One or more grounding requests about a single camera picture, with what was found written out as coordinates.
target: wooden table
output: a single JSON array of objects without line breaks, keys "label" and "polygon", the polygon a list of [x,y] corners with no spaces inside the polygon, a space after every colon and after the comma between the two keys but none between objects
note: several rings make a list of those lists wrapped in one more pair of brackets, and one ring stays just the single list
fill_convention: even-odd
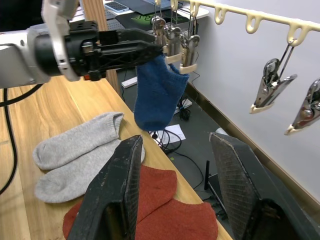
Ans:
[{"label": "wooden table", "polygon": [[[9,89],[9,99],[29,89],[31,86]],[[54,77],[35,94],[10,105],[9,111],[18,151],[18,169],[10,187],[0,195],[1,240],[64,240],[64,215],[80,198],[61,204],[47,204],[38,200],[34,195],[34,188],[44,172],[35,165],[32,152],[41,141],[104,112],[124,113],[120,126],[121,139],[137,134],[143,135],[146,166],[177,172],[177,200],[188,204],[202,202],[152,138],[137,127],[133,113],[106,80],[68,82],[64,77]],[[3,108],[0,109],[0,129],[2,188],[13,166],[13,154]],[[219,222],[218,231],[218,240],[231,240]]]}]

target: red sock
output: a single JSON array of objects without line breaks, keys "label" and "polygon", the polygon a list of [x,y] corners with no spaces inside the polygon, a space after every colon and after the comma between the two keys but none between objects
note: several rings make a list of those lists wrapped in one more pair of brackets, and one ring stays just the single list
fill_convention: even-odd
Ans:
[{"label": "red sock", "polygon": [[135,240],[216,240],[216,214],[207,202],[185,204],[175,199],[156,209],[137,226]]},{"label": "red sock", "polygon": [[[160,170],[141,166],[137,224],[154,210],[169,202],[177,191],[177,174],[173,170]],[[64,216],[62,231],[67,239],[80,209],[81,202]]]}]

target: hanger rack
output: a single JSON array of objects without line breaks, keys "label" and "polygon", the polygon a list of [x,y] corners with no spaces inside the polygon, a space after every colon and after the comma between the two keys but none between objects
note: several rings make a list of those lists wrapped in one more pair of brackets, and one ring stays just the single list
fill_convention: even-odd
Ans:
[{"label": "hanger rack", "polygon": [[[176,11],[178,9],[178,0],[170,0],[170,1],[171,1],[172,11]],[[240,7],[235,7],[235,6],[229,6],[226,4],[212,2],[212,0],[181,0],[181,1],[190,3],[190,14],[193,18],[197,16],[200,5],[214,8],[215,9],[214,21],[218,25],[224,22],[227,12],[246,15],[245,29],[248,34],[254,34],[258,30],[260,22],[262,20],[289,25],[289,32],[287,34],[286,41],[292,47],[296,47],[300,45],[305,40],[308,32],[310,31],[320,32],[320,24],[315,23],[313,21],[305,21],[298,18],[290,18],[285,16],[269,14],[263,11],[255,11],[255,10],[249,10],[249,9],[244,9]],[[161,3],[161,0],[155,0],[155,4],[157,6],[159,6],[160,3]],[[301,33],[298,37],[294,37],[295,32],[298,29],[301,29]]]}]

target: sock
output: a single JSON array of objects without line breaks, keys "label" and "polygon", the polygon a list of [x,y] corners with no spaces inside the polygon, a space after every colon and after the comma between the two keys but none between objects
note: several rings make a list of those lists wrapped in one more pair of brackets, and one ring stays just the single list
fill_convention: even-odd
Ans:
[{"label": "sock", "polygon": [[[118,136],[123,114],[114,118],[111,132]],[[35,196],[46,203],[64,203],[85,194],[90,182],[114,154],[120,144],[119,139],[112,140],[81,155],[66,165],[58,167],[40,177],[35,185]],[[145,157],[142,148],[141,161]]]},{"label": "sock", "polygon": [[122,118],[123,113],[107,112],[39,143],[32,154],[35,164],[42,170],[56,169],[117,139]]},{"label": "sock", "polygon": [[185,91],[189,75],[181,75],[172,64],[169,66],[173,72],[161,55],[136,67],[138,86],[134,119],[142,130],[163,130],[172,120]]},{"label": "sock", "polygon": [[[159,207],[169,202],[177,191],[177,174],[172,170],[160,170],[141,166],[137,223]],[[71,231],[82,201],[64,216],[62,231],[65,239]]]},{"label": "sock", "polygon": [[135,240],[216,240],[216,214],[207,202],[185,204],[175,199],[143,219],[135,231]]}]

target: gray sock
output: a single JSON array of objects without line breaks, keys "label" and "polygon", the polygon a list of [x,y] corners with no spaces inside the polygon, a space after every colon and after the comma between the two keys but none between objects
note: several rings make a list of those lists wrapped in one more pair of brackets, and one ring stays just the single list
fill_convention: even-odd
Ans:
[{"label": "gray sock", "polygon": [[[117,134],[119,126],[120,122],[115,125]],[[86,193],[91,181],[114,154],[120,142],[116,139],[98,146],[74,161],[40,177],[35,186],[36,197],[46,203],[63,203],[82,196]],[[145,150],[142,148],[141,162],[144,158]]]},{"label": "gray sock", "polygon": [[39,143],[32,154],[35,164],[43,170],[56,169],[117,139],[122,118],[121,112],[107,112]]}]

